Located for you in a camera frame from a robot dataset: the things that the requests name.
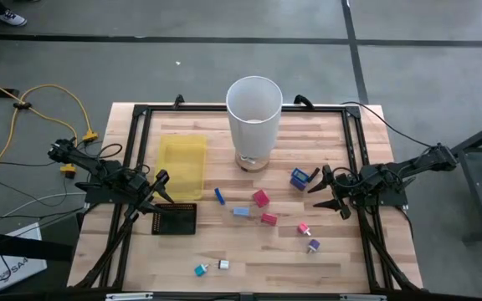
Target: pink cube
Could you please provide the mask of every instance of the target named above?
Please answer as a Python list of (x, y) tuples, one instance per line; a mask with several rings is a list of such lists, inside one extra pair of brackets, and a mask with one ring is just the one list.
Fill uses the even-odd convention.
[(267, 196), (267, 193), (265, 193), (265, 191), (263, 190), (258, 190), (258, 192), (254, 193), (252, 195), (252, 197), (254, 198), (254, 200), (256, 201), (256, 204), (258, 204), (258, 207), (263, 207), (267, 204), (269, 204), (269, 197)]
[(300, 234), (311, 236), (310, 228), (303, 222), (297, 227), (297, 230), (299, 230)]
[(261, 222), (267, 223), (271, 226), (276, 226), (277, 221), (278, 221), (278, 217), (269, 213), (264, 213), (261, 216)]

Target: shoe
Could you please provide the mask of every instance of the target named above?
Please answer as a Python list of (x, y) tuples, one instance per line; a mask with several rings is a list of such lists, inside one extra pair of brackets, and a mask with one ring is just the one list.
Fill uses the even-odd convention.
[(4, 14), (0, 15), (0, 20), (5, 22), (8, 25), (17, 26), (17, 27), (27, 24), (26, 18), (22, 16), (18, 16), (16, 13), (13, 13), (10, 9), (7, 9), (7, 11)]

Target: gray concrete floor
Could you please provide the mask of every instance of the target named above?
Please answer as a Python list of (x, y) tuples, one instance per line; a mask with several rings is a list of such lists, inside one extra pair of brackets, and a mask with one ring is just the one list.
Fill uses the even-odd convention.
[[(351, 0), (358, 38), (482, 40), (482, 0)], [(8, 5), (29, 18), (5, 33), (67, 33), (177, 37), (346, 38), (338, 0), (43, 0)], [(428, 143), (454, 145), (482, 128), (482, 48), (360, 47), (370, 104), (381, 104), (399, 130)], [(53, 43), (0, 41), (0, 84), (24, 91), (56, 83), (84, 102), (93, 127), (103, 129), (114, 101), (222, 102), (236, 79), (259, 74), (276, 81), (285, 98), (303, 94), (315, 103), (357, 100), (348, 46)], [(30, 98), (50, 116), (85, 132), (77, 104), (56, 90)], [(0, 99), (0, 150), (12, 115)], [(420, 145), (391, 135), (396, 160), (416, 156)], [(6, 161), (48, 162), (49, 143), (66, 129), (24, 112)], [(63, 192), (57, 166), (0, 166), (0, 180), (35, 196)], [(78, 177), (83, 179), (84, 172)], [(68, 182), (69, 191), (77, 191)], [(427, 289), (482, 297), (482, 243), (461, 237), (482, 228), (460, 169), (428, 173), (408, 188), (420, 271)], [(0, 187), (0, 215), (28, 202)], [(79, 207), (32, 205), (22, 214)], [(0, 222), (0, 232), (24, 220)]]

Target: white plastic cup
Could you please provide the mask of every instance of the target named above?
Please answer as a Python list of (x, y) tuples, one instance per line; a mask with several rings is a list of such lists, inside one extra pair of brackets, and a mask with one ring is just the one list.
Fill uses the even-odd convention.
[(235, 150), (242, 160), (268, 158), (276, 144), (282, 91), (272, 80), (249, 76), (232, 84), (226, 108)]

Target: wooden tabletop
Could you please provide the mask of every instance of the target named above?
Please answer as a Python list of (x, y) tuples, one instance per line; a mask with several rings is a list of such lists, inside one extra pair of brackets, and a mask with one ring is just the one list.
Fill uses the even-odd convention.
[[(105, 130), (104, 145), (126, 144), (133, 103), (114, 103)], [(370, 106), (379, 115), (379, 105)], [(371, 163), (392, 161), (385, 125), (362, 111), (362, 123)], [(135, 166), (142, 120), (136, 135), (131, 166)], [(356, 154), (359, 154), (351, 123)], [(141, 216), (133, 228), (128, 255), (125, 290), (260, 293), (367, 293), (366, 267), (356, 213), (342, 220), (339, 213), (312, 205), (331, 199), (331, 191), (307, 194), (290, 183), (293, 169), (311, 173), (328, 163), (349, 167), (341, 117), (333, 113), (283, 113), (276, 147), (265, 171), (247, 173), (234, 162), (228, 118), (225, 112), (155, 112), (146, 148), (145, 163), (153, 181), (162, 135), (205, 135), (208, 138), (203, 198), (197, 200), (197, 233), (192, 236), (152, 236), (152, 214)], [(123, 153), (115, 157), (122, 161)], [(320, 175), (310, 186), (320, 180)], [(213, 189), (219, 187), (226, 205)], [(270, 204), (258, 208), (251, 196), (264, 189)], [(234, 207), (250, 207), (251, 217), (234, 217)], [(83, 223), (69, 277), (79, 282), (105, 249), (112, 205), (101, 205)], [(278, 216), (276, 227), (262, 224), (263, 212)], [(394, 208), (382, 207), (381, 218), (387, 249), (410, 280), (422, 286), (408, 223)], [(296, 228), (305, 222), (312, 237)], [(320, 241), (317, 253), (307, 254), (307, 244)], [(111, 278), (114, 277), (118, 253)], [(219, 270), (220, 259), (230, 261)], [(377, 279), (382, 282), (378, 256)], [(198, 278), (194, 268), (209, 264)]]

